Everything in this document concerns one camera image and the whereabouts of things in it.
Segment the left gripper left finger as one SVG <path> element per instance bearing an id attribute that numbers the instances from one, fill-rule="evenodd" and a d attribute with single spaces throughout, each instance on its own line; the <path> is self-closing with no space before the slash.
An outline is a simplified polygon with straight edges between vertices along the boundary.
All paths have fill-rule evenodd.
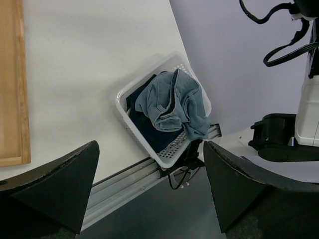
<path id="1" fill-rule="evenodd" d="M 1 234 L 79 234 L 100 149 L 91 141 L 0 182 Z"/>

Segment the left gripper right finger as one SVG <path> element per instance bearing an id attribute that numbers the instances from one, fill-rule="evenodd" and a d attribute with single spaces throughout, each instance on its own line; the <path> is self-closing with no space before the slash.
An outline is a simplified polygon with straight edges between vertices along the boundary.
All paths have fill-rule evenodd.
<path id="1" fill-rule="evenodd" d="M 203 154 L 223 233 L 318 233 L 317 183 L 281 176 L 212 141 Z"/>

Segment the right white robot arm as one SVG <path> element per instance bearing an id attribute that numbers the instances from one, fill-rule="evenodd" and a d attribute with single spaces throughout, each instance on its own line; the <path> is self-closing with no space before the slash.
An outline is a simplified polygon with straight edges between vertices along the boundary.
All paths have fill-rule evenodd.
<path id="1" fill-rule="evenodd" d="M 254 16 L 240 1 L 244 13 L 255 23 L 266 23 L 275 12 L 287 9 L 292 20 L 302 22 L 290 43 L 275 48 L 263 59 L 267 67 L 307 54 L 307 67 L 297 114 L 269 114 L 254 123 L 248 145 L 272 162 L 319 159 L 319 2 L 295 0 L 273 7 L 264 18 Z"/>

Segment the wooden clothes rack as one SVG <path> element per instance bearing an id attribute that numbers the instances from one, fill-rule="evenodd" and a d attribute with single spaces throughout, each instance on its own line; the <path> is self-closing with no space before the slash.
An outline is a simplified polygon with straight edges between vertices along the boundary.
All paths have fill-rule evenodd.
<path id="1" fill-rule="evenodd" d="M 0 165 L 29 164 L 23 2 L 0 2 Z"/>

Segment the white plastic basket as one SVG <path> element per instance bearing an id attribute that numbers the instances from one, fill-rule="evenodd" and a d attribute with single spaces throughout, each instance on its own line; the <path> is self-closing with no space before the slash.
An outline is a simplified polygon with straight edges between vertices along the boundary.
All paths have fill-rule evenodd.
<path id="1" fill-rule="evenodd" d="M 157 164 L 165 169 L 173 167 L 182 153 L 190 144 L 190 140 L 185 133 L 181 133 L 175 140 L 173 140 L 165 149 L 156 153 L 150 144 L 147 142 L 142 132 L 136 127 L 129 117 L 129 110 L 127 107 L 126 98 L 131 95 L 136 89 L 142 86 L 154 74 L 158 75 L 163 71 L 175 71 L 181 69 L 201 85 L 199 79 L 191 68 L 188 60 L 180 52 L 172 52 L 150 68 L 142 71 L 140 75 L 135 77 L 123 88 L 121 88 L 115 98 L 115 106 L 117 108 L 117 118 L 123 127 L 128 131 L 133 140 L 139 145 L 140 149 L 144 151 L 150 158 L 154 159 Z"/>

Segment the aluminium rail frame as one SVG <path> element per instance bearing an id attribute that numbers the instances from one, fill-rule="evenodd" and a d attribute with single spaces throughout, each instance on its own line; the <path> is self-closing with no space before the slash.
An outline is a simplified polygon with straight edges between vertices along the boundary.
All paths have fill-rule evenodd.
<path id="1" fill-rule="evenodd" d="M 186 167 L 161 168 L 154 159 L 146 158 L 92 186 L 81 231 L 86 230 L 129 201 L 170 177 L 173 186 Z"/>

